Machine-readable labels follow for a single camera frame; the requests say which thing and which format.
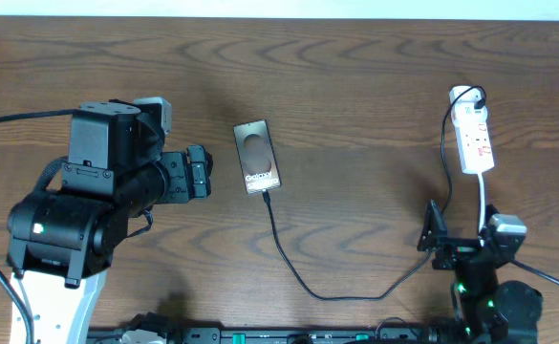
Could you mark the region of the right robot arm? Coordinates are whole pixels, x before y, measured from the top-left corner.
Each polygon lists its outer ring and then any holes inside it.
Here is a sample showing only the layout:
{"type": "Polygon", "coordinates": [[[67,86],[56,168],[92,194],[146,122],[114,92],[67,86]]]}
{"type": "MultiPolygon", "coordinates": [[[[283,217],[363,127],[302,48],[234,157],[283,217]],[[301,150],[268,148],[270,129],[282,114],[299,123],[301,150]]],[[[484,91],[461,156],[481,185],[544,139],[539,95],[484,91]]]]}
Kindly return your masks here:
{"type": "Polygon", "coordinates": [[[485,207],[481,239],[452,238],[435,202],[427,203],[417,250],[432,253],[432,267],[451,270],[454,315],[425,331],[430,343],[536,343],[542,293],[530,285],[501,283],[497,270],[514,259],[527,227],[515,216],[485,207]]]}

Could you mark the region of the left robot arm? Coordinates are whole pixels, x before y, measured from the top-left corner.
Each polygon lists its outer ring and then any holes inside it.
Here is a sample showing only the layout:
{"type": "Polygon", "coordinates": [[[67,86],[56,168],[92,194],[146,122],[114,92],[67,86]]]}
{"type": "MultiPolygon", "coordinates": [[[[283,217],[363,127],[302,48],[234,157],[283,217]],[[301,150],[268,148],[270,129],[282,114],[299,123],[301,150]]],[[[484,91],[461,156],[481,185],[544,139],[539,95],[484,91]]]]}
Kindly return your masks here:
{"type": "Polygon", "coordinates": [[[163,149],[165,99],[84,102],[70,114],[67,157],[47,165],[8,217],[12,343],[85,342],[129,220],[151,222],[156,204],[211,193],[212,157],[201,145],[163,149]]]}

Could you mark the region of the Samsung Galaxy smartphone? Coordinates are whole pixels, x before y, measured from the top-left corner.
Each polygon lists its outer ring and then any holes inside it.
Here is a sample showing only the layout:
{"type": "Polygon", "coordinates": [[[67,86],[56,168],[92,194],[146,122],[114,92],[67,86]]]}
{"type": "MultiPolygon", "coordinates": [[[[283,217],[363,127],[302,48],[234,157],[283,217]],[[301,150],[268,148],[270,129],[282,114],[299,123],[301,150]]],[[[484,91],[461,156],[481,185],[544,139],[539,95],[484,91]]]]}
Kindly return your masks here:
{"type": "Polygon", "coordinates": [[[282,183],[267,121],[235,125],[233,134],[246,192],[255,194],[279,188],[282,183]]]}

